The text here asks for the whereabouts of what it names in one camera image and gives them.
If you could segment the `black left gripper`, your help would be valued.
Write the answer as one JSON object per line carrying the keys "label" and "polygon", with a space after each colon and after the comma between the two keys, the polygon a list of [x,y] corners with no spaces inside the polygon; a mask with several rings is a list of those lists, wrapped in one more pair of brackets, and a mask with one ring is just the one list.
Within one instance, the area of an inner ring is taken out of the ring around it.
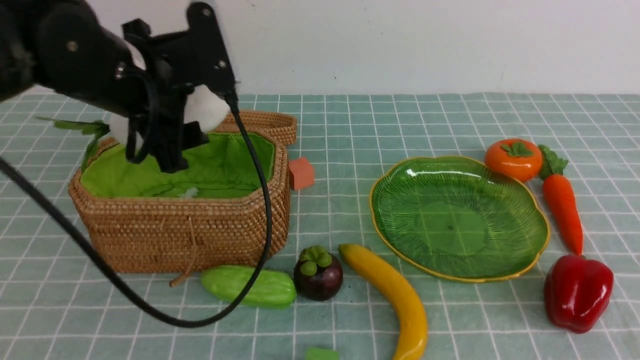
{"label": "black left gripper", "polygon": [[[189,163],[183,157],[183,150],[208,144],[208,133],[201,130],[198,121],[184,123],[188,94],[167,87],[161,76],[155,72],[160,66],[146,59],[133,44],[127,42],[126,47],[132,59],[132,64],[127,68],[151,75],[151,87],[158,95],[158,117],[148,121],[149,133],[145,136],[149,154],[155,158],[162,173],[174,174],[184,171],[188,169]],[[128,120],[133,118],[134,114],[147,116],[147,90],[141,79],[124,77],[118,80],[118,96],[121,97],[118,116],[126,117]]]}

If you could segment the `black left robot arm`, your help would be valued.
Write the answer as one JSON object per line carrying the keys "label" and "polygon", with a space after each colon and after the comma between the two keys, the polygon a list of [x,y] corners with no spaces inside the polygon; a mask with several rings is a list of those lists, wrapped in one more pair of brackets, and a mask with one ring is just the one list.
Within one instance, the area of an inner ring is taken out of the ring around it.
{"label": "black left robot arm", "polygon": [[1,2],[1,100],[35,85],[125,117],[126,159],[154,157],[160,171],[183,157],[186,92],[172,86],[167,57],[151,47],[146,23],[124,38],[102,27],[84,0]]}

